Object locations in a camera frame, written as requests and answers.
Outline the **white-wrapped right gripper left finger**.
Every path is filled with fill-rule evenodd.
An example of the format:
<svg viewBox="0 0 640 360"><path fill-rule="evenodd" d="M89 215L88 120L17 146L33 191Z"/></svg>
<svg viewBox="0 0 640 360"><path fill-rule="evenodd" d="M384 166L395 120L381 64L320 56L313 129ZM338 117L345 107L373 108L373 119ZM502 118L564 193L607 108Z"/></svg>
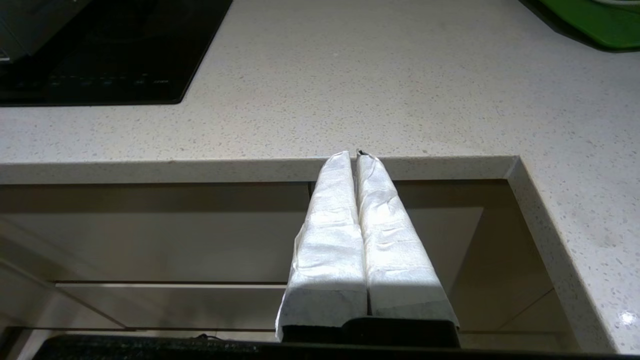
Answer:
<svg viewBox="0 0 640 360"><path fill-rule="evenodd" d="M320 169L295 237L276 339L285 340L286 327L340 328L366 314L365 250L351 157L339 152Z"/></svg>

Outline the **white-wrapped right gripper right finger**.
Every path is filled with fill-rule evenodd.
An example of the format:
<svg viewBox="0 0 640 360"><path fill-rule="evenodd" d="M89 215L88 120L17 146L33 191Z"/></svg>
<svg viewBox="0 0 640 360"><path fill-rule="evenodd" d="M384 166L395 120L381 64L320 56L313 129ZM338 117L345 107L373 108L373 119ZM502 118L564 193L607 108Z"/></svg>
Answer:
<svg viewBox="0 0 640 360"><path fill-rule="evenodd" d="M386 167L370 153L358 154L356 188L371 314L456 323L450 300Z"/></svg>

